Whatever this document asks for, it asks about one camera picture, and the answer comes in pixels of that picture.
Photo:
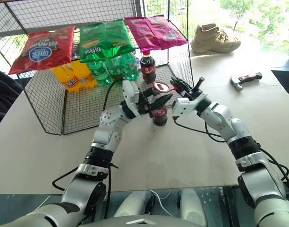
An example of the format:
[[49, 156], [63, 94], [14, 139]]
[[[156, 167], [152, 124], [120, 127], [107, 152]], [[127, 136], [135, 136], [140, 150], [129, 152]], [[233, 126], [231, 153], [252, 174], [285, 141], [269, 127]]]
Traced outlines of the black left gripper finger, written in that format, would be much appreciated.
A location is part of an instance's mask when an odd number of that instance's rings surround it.
[[173, 94], [163, 95], [151, 103], [152, 118], [163, 117], [166, 115], [166, 103], [172, 98]]
[[147, 90], [144, 90], [142, 92], [144, 97], [150, 97], [150, 96], [157, 96], [159, 95], [159, 92], [156, 91], [153, 87], [148, 88]]

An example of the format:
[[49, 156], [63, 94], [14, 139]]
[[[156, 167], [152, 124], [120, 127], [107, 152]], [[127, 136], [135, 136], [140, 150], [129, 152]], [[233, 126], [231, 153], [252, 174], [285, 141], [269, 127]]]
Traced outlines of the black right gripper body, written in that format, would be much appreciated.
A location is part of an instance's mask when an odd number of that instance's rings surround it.
[[204, 78], [200, 77], [196, 85], [192, 88], [191, 91], [185, 91], [185, 96], [189, 100], [195, 100], [197, 97], [199, 97], [200, 94], [202, 94], [202, 90], [200, 89], [201, 84], [204, 82]]

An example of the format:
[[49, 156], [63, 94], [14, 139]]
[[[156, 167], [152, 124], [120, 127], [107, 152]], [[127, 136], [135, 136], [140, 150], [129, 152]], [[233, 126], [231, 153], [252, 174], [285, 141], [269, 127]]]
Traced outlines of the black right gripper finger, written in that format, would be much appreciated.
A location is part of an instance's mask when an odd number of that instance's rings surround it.
[[184, 88], [180, 87], [179, 85], [173, 85], [173, 87], [181, 97], [186, 97]]
[[170, 83], [174, 86], [176, 91], [191, 91], [192, 87], [182, 79], [172, 76]]

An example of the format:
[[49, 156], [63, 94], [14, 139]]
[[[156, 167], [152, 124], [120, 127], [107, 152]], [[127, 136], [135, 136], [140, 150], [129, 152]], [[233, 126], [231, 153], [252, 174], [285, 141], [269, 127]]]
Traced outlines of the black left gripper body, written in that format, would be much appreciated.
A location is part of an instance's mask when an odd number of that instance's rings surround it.
[[140, 115], [149, 114], [149, 117], [152, 117], [152, 110], [151, 110], [151, 104], [148, 101], [148, 97], [144, 97], [142, 94], [142, 91], [138, 91], [139, 97], [138, 101], [136, 103], [137, 111]]

